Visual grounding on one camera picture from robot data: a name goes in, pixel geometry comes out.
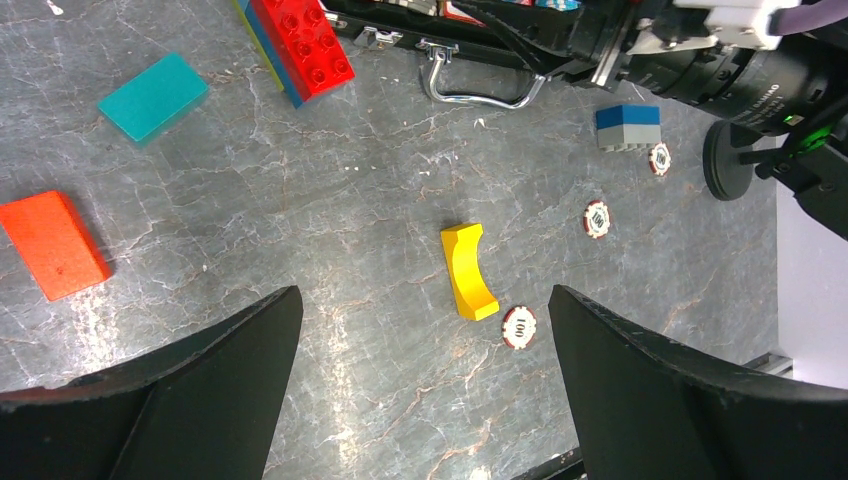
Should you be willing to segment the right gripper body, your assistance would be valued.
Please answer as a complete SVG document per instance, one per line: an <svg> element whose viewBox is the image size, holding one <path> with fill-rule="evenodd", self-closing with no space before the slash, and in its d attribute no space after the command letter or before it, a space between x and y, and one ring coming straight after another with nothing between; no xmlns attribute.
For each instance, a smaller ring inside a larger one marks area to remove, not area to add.
<svg viewBox="0 0 848 480"><path fill-rule="evenodd" d="M807 126L847 93L847 4L799 1L776 12L774 50L716 46L629 55L637 23L672 1L581 1L598 28L596 72L604 86L628 81L763 136Z"/></svg>

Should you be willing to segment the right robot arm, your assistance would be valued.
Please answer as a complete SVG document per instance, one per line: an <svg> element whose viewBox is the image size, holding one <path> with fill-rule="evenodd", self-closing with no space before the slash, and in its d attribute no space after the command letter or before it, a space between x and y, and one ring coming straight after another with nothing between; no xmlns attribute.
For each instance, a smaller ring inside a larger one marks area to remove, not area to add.
<svg viewBox="0 0 848 480"><path fill-rule="evenodd" d="M843 1L583 1L558 11L462 1L530 70L581 87L628 81L715 117L712 195L754 178L847 234L847 5Z"/></svg>

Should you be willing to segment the black poker chip case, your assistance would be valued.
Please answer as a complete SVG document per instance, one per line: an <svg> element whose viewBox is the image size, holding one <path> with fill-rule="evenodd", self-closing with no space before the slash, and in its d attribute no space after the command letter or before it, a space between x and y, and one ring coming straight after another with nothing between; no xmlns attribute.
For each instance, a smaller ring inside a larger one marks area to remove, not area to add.
<svg viewBox="0 0 848 480"><path fill-rule="evenodd" d="M444 5L442 1L324 1L321 4L336 33L363 49L399 48L425 53L429 68L422 75L424 91L439 103L517 110L528 105L547 81L585 82L597 68L594 44L599 30L592 26L585 11L569 41L573 61L565 72L543 76L535 74L482 22L472 16L470 21L463 21L443 15ZM442 91L438 87L439 75L454 57L525 71L531 80L515 99Z"/></svg>

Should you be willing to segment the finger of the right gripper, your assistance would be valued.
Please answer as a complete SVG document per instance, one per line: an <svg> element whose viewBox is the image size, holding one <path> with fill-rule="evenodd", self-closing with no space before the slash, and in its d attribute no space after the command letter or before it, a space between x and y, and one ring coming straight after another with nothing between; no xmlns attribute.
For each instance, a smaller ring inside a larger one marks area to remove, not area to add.
<svg viewBox="0 0 848 480"><path fill-rule="evenodd" d="M507 1L454 1L486 25L535 73L553 76L573 61L569 41L583 11L526 6Z"/></svg>

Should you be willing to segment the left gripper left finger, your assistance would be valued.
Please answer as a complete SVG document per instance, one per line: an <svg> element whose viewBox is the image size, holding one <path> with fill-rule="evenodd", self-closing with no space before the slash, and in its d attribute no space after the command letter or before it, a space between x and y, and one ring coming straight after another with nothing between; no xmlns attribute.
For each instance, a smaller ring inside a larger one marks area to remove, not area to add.
<svg viewBox="0 0 848 480"><path fill-rule="evenodd" d="M300 290L49 389L1 396L5 479L259 479L292 371Z"/></svg>

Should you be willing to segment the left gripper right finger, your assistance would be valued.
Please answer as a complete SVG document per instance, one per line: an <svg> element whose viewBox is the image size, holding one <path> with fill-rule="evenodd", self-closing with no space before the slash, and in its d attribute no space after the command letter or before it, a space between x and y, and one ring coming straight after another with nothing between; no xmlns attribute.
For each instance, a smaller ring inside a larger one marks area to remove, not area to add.
<svg viewBox="0 0 848 480"><path fill-rule="evenodd" d="M567 286L548 304L592 479L843 479L847 393L646 329Z"/></svg>

